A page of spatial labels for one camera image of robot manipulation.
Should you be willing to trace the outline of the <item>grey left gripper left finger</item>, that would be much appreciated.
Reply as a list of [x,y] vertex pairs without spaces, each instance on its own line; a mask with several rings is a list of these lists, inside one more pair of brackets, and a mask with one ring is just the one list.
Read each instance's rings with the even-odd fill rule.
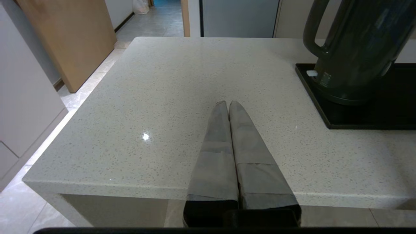
[[239,208],[239,189],[227,103],[215,104],[192,171],[183,209],[185,227],[222,227]]

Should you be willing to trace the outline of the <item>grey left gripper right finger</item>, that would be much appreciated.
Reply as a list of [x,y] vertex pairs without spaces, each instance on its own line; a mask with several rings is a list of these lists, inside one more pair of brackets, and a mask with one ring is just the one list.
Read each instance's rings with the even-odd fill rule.
[[229,120],[242,208],[284,211],[299,227],[301,206],[251,117],[237,101],[230,104]]

